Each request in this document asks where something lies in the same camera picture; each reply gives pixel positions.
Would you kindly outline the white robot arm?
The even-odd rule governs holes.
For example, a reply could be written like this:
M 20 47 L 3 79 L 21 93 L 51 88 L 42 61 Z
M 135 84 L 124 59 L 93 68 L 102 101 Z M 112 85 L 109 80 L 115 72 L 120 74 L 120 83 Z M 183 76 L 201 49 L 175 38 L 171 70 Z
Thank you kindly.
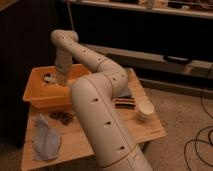
M 72 83 L 70 96 L 102 171 L 153 171 L 112 103 L 127 88 L 126 70 L 79 44 L 74 31 L 54 30 L 51 40 L 56 46 L 55 68 L 61 86 L 68 82 L 73 60 L 91 70 Z

